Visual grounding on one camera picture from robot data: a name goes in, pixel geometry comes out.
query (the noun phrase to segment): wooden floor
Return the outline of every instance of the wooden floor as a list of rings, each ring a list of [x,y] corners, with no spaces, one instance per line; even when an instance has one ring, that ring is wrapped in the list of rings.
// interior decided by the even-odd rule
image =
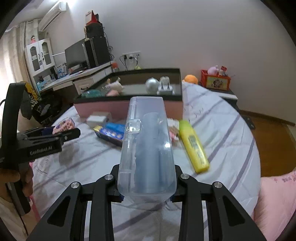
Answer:
[[[295,140],[286,125],[258,117],[250,117],[256,129],[252,130],[259,150],[261,176],[278,176],[296,167]]]

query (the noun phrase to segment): human hand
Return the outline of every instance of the human hand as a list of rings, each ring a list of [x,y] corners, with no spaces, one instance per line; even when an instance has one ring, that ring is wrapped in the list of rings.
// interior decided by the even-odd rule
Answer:
[[[0,197],[7,201],[11,201],[6,191],[5,184],[8,182],[15,183],[20,179],[22,179],[23,182],[22,191],[26,197],[29,197],[33,193],[33,176],[34,174],[31,166],[29,166],[28,170],[23,176],[21,176],[15,170],[0,168]]]

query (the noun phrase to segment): computer monitor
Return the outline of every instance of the computer monitor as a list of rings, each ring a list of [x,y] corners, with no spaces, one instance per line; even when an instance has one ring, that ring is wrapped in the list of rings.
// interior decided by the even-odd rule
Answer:
[[[78,41],[77,43],[71,45],[65,49],[67,68],[74,67],[78,64],[86,65],[86,57],[84,54],[83,46],[84,39]]]

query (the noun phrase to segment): teal object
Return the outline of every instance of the teal object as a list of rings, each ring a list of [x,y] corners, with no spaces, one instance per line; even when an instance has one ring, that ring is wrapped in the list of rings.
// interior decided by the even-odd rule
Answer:
[[[88,90],[81,94],[82,98],[96,98],[103,96],[99,90]]]

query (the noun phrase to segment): air conditioner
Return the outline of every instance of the air conditioner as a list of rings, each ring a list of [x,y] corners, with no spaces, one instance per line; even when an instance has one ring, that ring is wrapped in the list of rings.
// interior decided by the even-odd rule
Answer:
[[[58,2],[56,3],[49,12],[42,18],[39,23],[39,31],[44,31],[48,25],[57,18],[62,12],[67,11],[67,2]]]

